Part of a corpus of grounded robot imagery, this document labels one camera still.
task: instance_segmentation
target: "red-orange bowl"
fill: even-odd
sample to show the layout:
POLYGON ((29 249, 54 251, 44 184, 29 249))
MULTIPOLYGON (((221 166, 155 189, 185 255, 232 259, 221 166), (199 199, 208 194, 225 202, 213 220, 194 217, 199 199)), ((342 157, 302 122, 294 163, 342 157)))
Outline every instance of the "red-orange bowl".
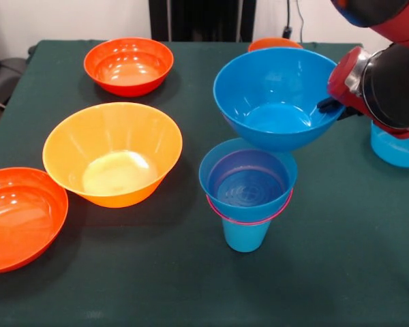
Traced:
POLYGON ((106 91, 138 97, 160 86, 173 63, 171 50, 162 43, 125 37, 92 48, 83 65, 89 77, 106 91))
POLYGON ((248 52, 278 47, 303 49, 300 44, 288 39, 284 39, 283 37, 264 37, 263 39, 252 42, 248 47, 248 52))
POLYGON ((0 273, 43 254, 61 230, 67 211, 66 191, 46 172, 0 169, 0 273))

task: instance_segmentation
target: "bowl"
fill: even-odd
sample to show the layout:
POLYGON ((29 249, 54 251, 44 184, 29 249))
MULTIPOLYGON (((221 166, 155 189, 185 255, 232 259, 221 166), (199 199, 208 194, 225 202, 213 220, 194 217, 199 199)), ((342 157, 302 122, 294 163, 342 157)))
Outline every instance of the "bowl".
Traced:
POLYGON ((152 92, 167 77, 174 63, 171 50, 141 37, 110 40, 92 48, 84 68, 94 82, 121 97, 152 92))
POLYGON ((399 140, 371 123, 371 146, 375 154, 387 163, 409 168, 409 138, 399 140))
POLYGON ((58 124, 47 137, 42 160, 60 186, 94 204, 121 208, 149 197, 181 151, 180 129, 167 114, 114 102, 58 124))
POLYGON ((61 230, 67 192, 33 168, 0 169, 0 273, 38 258, 61 230))
POLYGON ((230 126, 258 148, 286 152, 320 137, 344 107, 321 113, 336 64, 298 48, 268 48, 233 59, 217 75, 213 94, 230 126))
POLYGON ((268 153, 237 138, 205 155, 198 178, 223 216, 257 223, 285 205, 297 179, 297 164, 290 153, 268 153))
POLYGON ((303 49, 303 47, 291 40, 285 39, 283 37, 264 37, 262 39, 258 39, 254 42, 252 42, 248 46, 248 51, 255 51, 255 50, 260 50, 260 49, 265 49, 265 48, 274 48, 274 47, 289 47, 289 48, 300 48, 303 49))

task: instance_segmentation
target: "orange bowl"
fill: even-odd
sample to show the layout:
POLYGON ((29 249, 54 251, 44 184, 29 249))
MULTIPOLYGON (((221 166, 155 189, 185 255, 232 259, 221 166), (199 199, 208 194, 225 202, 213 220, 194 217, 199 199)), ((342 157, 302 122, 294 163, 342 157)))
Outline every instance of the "orange bowl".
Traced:
POLYGON ((58 124, 42 160, 60 186, 108 208, 149 197, 182 151, 176 123, 143 104, 115 102, 81 110, 58 124))
POLYGON ((121 97, 138 97, 156 89, 174 63, 169 48, 141 37, 110 40, 85 57, 86 73, 103 89, 121 97))
POLYGON ((248 52, 266 49, 266 48, 276 48, 276 47, 287 47, 287 48, 300 48, 303 47, 291 40, 285 39, 283 37, 264 37, 263 39, 256 40, 252 42, 248 47, 248 52))
POLYGON ((0 273, 39 257, 67 217, 67 192, 33 168, 0 169, 0 273))

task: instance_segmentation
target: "pink rim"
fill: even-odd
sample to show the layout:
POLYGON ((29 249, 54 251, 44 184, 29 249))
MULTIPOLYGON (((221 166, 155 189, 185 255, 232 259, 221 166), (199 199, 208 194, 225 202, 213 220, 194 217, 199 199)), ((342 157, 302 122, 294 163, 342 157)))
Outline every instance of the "pink rim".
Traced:
POLYGON ((207 202, 209 203, 209 206, 211 206, 212 210, 214 210, 215 213, 216 213, 217 215, 219 215, 222 219, 225 219, 225 220, 227 220, 227 221, 229 221, 229 222, 231 222, 231 223, 235 223, 235 224, 237 224, 237 225, 252 226, 252 225, 260 225, 261 223, 267 223, 268 221, 273 220, 273 219, 276 218, 278 215, 280 215, 280 214, 286 209, 286 207, 288 206, 289 202, 291 201, 292 193, 294 193, 294 189, 291 189, 291 192, 289 193, 288 199, 286 199, 285 204, 284 204, 284 205, 279 209, 279 211, 277 211, 274 215, 272 215, 272 216, 270 216, 270 217, 268 217, 268 218, 265 218, 265 219, 263 219, 263 220, 260 220, 260 221, 254 221, 253 223, 243 223, 243 222, 241 222, 241 221, 236 221, 236 220, 234 220, 234 219, 232 219, 232 218, 226 217, 225 215, 223 215, 222 213, 220 213, 220 212, 218 211, 218 209, 213 205, 213 203, 212 203, 212 201, 211 201, 211 199, 210 199, 210 197, 209 197, 208 195, 206 195, 206 199, 207 199, 207 202))

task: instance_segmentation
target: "blue cup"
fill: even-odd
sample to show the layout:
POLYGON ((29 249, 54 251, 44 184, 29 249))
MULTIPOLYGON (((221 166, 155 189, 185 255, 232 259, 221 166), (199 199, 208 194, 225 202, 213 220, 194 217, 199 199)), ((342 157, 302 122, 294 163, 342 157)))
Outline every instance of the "blue cup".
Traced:
POLYGON ((371 146, 387 163, 409 168, 409 138, 400 140, 371 123, 371 146))
POLYGON ((237 138, 209 151, 198 175, 222 215, 255 223, 285 204, 297 179, 297 164, 289 153, 268 153, 237 138))
POLYGON ((289 198, 287 198, 285 204, 279 209, 279 211, 273 216, 256 223, 240 223, 239 221, 225 217, 216 209, 209 196, 207 199, 211 208, 222 218, 224 238, 229 247, 238 252, 252 252, 261 246, 268 228, 270 227, 271 221, 285 210, 291 197, 292 190, 289 198))
POLYGON ((265 239, 271 221, 256 225, 239 225, 222 219, 224 238, 229 247, 238 252, 253 252, 265 239))
POLYGON ((289 152, 320 137, 344 107, 321 113, 336 64, 298 48, 268 48, 241 55, 217 75, 213 94, 230 126, 249 143, 289 152))

